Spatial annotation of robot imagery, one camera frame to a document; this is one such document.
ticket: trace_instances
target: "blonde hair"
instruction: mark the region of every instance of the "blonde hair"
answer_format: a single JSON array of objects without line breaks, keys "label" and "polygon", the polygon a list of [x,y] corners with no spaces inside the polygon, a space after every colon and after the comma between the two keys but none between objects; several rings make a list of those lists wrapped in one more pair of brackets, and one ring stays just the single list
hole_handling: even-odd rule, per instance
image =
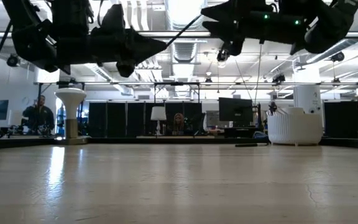
[{"label": "blonde hair", "polygon": [[[176,118],[177,116],[180,117],[180,123],[177,124]],[[182,131],[185,127],[185,117],[181,113],[177,113],[173,117],[173,130],[174,131]]]}]

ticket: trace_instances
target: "man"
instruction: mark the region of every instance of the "man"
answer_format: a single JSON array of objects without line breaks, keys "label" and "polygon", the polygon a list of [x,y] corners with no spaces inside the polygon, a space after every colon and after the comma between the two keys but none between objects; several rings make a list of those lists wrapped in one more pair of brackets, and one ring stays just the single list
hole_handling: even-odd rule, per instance
[{"label": "man", "polygon": [[23,117],[29,118],[29,134],[38,134],[38,127],[46,125],[50,130],[55,128],[55,118],[51,109],[45,106],[45,96],[41,95],[33,106],[23,111]]}]

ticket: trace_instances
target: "black shirt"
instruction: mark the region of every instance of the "black shirt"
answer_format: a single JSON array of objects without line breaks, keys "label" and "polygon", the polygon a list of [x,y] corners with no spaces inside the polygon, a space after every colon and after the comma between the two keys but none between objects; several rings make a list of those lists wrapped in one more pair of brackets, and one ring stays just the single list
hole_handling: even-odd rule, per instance
[{"label": "black shirt", "polygon": [[23,116],[29,118],[29,129],[37,130],[41,125],[47,125],[51,130],[55,128],[55,119],[53,112],[46,106],[35,107],[29,106],[23,111]]}]

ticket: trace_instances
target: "white lamp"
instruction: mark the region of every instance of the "white lamp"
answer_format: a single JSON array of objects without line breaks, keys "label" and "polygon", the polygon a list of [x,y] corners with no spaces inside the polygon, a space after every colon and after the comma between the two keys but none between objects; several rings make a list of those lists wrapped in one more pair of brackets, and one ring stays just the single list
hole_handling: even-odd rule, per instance
[{"label": "white lamp", "polygon": [[77,88],[61,88],[55,92],[66,109],[65,137],[73,139],[78,137],[77,107],[85,99],[86,93]]},{"label": "white lamp", "polygon": [[7,120],[7,125],[12,127],[12,132],[15,134],[17,128],[22,125],[22,112],[17,110],[9,110],[9,116]]},{"label": "white lamp", "polygon": [[157,132],[156,135],[160,136],[160,121],[166,121],[167,115],[165,114],[164,106],[154,106],[152,110],[152,117],[150,118],[152,121],[157,121]]}]

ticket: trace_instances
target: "person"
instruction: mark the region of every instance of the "person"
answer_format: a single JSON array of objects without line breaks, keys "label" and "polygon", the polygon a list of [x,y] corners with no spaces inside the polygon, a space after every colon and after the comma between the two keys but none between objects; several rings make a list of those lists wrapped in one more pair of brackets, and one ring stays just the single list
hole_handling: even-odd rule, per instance
[{"label": "person", "polygon": [[185,117],[181,113],[175,114],[173,117],[172,135],[184,135],[185,133]]},{"label": "person", "polygon": [[45,125],[49,130],[55,128],[53,112],[45,106],[45,96],[41,95],[34,105],[29,106],[23,111],[23,117],[29,119],[29,134],[38,134],[38,127]]}]

